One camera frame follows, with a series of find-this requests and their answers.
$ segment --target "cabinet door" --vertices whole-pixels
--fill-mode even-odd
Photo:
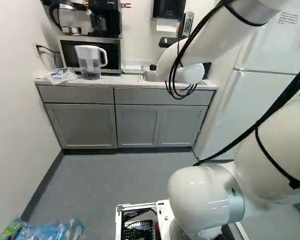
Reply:
[[[45,107],[62,148],[117,147],[114,105],[46,103]]]
[[[156,147],[160,106],[116,105],[118,146],[122,148]]]
[[[158,147],[193,146],[207,106],[160,106]]]

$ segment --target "microwave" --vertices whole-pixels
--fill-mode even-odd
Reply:
[[[107,65],[101,67],[101,74],[120,75],[121,70],[121,45],[120,39],[91,37],[91,36],[67,36],[60,35],[57,38],[63,66],[74,72],[80,72],[76,45],[92,45],[102,48],[107,54]],[[104,63],[104,55],[101,54],[101,62]]]

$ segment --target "refrigerator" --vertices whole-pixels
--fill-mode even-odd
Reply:
[[[222,82],[214,116],[204,122],[195,155],[205,159],[253,125],[300,71],[300,0],[294,0],[249,36],[235,53],[232,69]],[[234,147],[216,160],[234,160]]]

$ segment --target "electrical outlet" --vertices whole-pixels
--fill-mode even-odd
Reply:
[[[33,50],[34,50],[34,53],[35,53],[35,57],[39,59],[40,58],[40,53],[39,53],[39,50],[38,50],[36,45],[40,45],[40,44],[37,43],[37,42],[32,43],[32,47],[33,47]]]

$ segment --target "sink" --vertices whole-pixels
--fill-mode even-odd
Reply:
[[[157,79],[156,71],[147,70],[139,78],[139,83],[165,83],[165,81]]]
[[[144,72],[144,74],[139,75],[139,83],[140,84],[158,84],[158,85],[165,85],[165,81],[161,79],[157,79],[156,76],[156,71],[150,71],[147,70]],[[202,85],[207,85],[203,80],[199,82],[198,84]],[[177,87],[187,87],[189,84],[188,83],[181,83],[181,82],[176,82],[175,85]]]

